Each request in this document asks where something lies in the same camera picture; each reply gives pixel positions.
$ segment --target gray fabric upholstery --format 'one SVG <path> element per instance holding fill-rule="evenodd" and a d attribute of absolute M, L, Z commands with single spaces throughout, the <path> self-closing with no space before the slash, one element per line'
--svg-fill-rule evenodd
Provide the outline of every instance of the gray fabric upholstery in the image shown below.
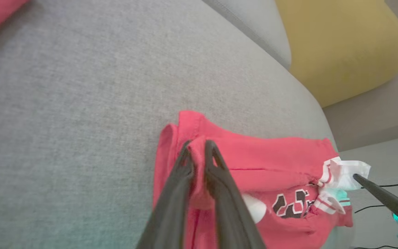
<path fill-rule="evenodd" d="M 133 248 L 182 109 L 332 140 L 305 87 L 202 1 L 28 4 L 0 30 L 0 248 Z"/>
<path fill-rule="evenodd" d="M 291 49 L 275 0 L 203 0 L 257 43 L 282 66 L 291 66 Z"/>

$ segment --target white fabric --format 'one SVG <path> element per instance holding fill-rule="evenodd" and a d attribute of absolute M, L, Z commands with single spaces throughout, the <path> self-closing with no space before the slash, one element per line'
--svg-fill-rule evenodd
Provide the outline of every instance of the white fabric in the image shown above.
<path fill-rule="evenodd" d="M 335 214 L 336 213 L 335 209 L 331 208 L 330 205 L 327 205 L 324 202 L 321 202 L 320 200 L 316 200 L 314 202 L 314 206 L 316 208 L 319 208 L 320 210 L 324 211 L 325 213 L 328 213 L 328 214 Z"/>
<path fill-rule="evenodd" d="M 349 205 L 351 205 L 351 202 L 349 202 L 349 199 L 347 198 L 347 193 L 342 189 L 334 189 L 334 188 L 320 188 L 319 196 L 317 197 L 317 200 L 314 203 L 314 205 L 316 205 L 318 201 L 329 204 L 329 208 L 331 208 L 332 214 L 334 214 L 336 211 L 341 214 L 345 214 L 345 209 L 343 207 L 347 206 L 348 203 Z M 318 206 L 318 205 L 316 205 L 316 207 L 322 210 L 324 210 L 325 208 L 324 206 Z"/>
<path fill-rule="evenodd" d="M 242 199 L 244 200 L 245 205 L 247 205 L 254 223 L 261 221 L 267 212 L 267 205 L 249 194 L 242 194 Z"/>
<path fill-rule="evenodd" d="M 359 174 L 368 178 L 371 166 L 362 161 L 331 160 L 331 181 L 325 187 L 341 188 L 346 191 L 360 189 L 362 186 L 352 176 Z"/>
<path fill-rule="evenodd" d="M 331 180 L 331 178 L 330 178 L 330 176 L 331 176 L 330 164 L 331 164 L 331 161 L 332 161 L 332 160 L 340 161 L 341 158 L 338 156 L 338 157 L 332 158 L 332 159 L 330 159 L 330 160 L 327 160 L 327 161 L 325 161 L 325 162 L 323 163 L 323 174 L 322 174 L 322 177 L 319 179 L 319 181 L 321 182 L 321 184 L 322 184 L 322 183 L 327 183 L 328 181 Z"/>

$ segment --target yellow cushion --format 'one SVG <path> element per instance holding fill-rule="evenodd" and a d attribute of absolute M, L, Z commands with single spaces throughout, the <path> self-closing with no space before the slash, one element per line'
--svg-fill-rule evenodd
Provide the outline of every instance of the yellow cushion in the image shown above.
<path fill-rule="evenodd" d="M 276 0 L 290 72 L 322 107 L 398 73 L 398 19 L 383 0 Z"/>

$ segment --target seam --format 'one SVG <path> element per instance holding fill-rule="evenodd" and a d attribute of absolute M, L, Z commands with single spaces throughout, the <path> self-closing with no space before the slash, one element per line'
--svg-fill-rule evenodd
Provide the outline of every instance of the seam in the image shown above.
<path fill-rule="evenodd" d="M 200 215 L 200 210 L 198 210 L 196 216 L 195 216 L 195 224 L 194 224 L 194 228 L 193 228 L 193 236 L 192 236 L 192 240 L 191 240 L 191 249 L 194 248 L 195 246 L 195 242 L 196 242 L 196 233 L 197 233 L 197 228 L 198 228 L 198 223 L 199 223 L 199 215 Z"/>
<path fill-rule="evenodd" d="M 272 54 L 275 54 L 277 57 L 281 58 L 281 60 L 283 61 L 283 63 L 285 64 L 285 59 L 282 58 L 261 36 L 259 36 L 256 31 L 252 28 L 250 28 L 242 19 L 240 19 L 237 15 L 235 15 L 231 10 L 229 10 L 229 8 L 227 8 L 226 5 L 224 5 L 223 3 L 219 2 L 218 0 L 203 0 L 205 3 L 207 3 L 211 8 L 213 8 L 212 3 L 216 3 L 217 5 L 219 5 L 221 7 L 221 9 L 216 9 L 213 8 L 216 12 L 219 13 L 219 10 L 223 10 L 226 14 L 228 14 L 229 16 L 233 17 L 234 19 L 236 19 L 237 21 L 241 22 L 243 24 L 243 26 L 245 27 L 245 29 L 251 31 L 253 33 L 254 36 L 256 36 L 263 44 L 264 46 L 267 47 L 268 50 L 270 50 L 272 52 Z M 268 52 L 265 48 L 263 48 L 261 45 L 259 45 L 259 47 L 261 47 L 262 49 L 265 50 L 265 52 L 267 52 L 268 54 L 270 52 Z"/>

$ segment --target gray sofa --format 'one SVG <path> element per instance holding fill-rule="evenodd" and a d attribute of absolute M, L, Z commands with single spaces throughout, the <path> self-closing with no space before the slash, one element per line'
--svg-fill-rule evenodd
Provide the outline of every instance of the gray sofa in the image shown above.
<path fill-rule="evenodd" d="M 33 0 L 5 24 L 0 248 L 133 248 L 152 208 L 159 132 L 182 109 L 249 136 L 333 141 L 316 100 L 255 42 L 266 38 L 244 33 L 253 22 L 215 9 Z M 340 231 L 326 248 L 349 246 Z"/>

